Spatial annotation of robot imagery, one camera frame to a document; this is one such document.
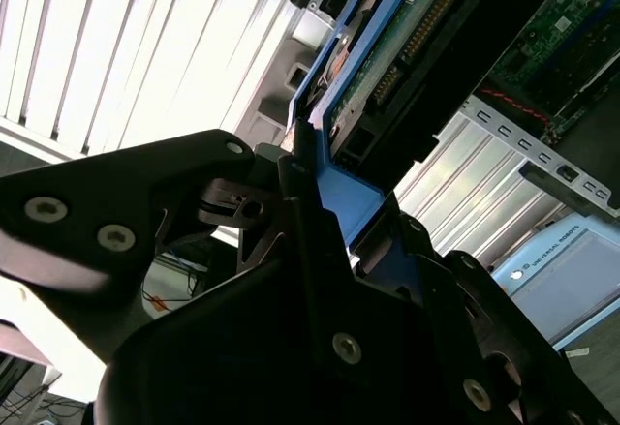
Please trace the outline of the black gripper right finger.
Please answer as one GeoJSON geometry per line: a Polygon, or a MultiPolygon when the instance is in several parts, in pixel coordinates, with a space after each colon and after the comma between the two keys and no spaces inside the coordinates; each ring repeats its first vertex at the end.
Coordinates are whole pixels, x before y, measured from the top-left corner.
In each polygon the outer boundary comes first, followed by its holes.
{"type": "Polygon", "coordinates": [[[418,306],[425,424],[612,424],[614,417],[471,255],[438,254],[388,195],[357,238],[361,277],[418,306]]]}

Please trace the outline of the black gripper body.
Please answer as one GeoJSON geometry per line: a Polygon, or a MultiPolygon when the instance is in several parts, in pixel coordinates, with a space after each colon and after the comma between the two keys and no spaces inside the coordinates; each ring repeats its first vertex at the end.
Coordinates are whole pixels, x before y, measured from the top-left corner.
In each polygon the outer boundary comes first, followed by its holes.
{"type": "Polygon", "coordinates": [[[114,355],[99,424],[476,424],[483,413],[401,295],[348,278],[312,300],[263,265],[140,329],[114,355]]]}

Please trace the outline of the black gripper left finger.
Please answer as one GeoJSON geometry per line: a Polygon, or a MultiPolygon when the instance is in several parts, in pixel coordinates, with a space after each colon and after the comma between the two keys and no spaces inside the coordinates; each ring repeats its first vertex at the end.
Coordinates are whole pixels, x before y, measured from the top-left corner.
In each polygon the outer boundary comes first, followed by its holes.
{"type": "Polygon", "coordinates": [[[323,299],[351,277],[317,159],[308,127],[273,158],[211,130],[4,177],[1,273],[76,314],[113,313],[159,253],[227,226],[241,232],[241,276],[278,262],[323,299]]]}

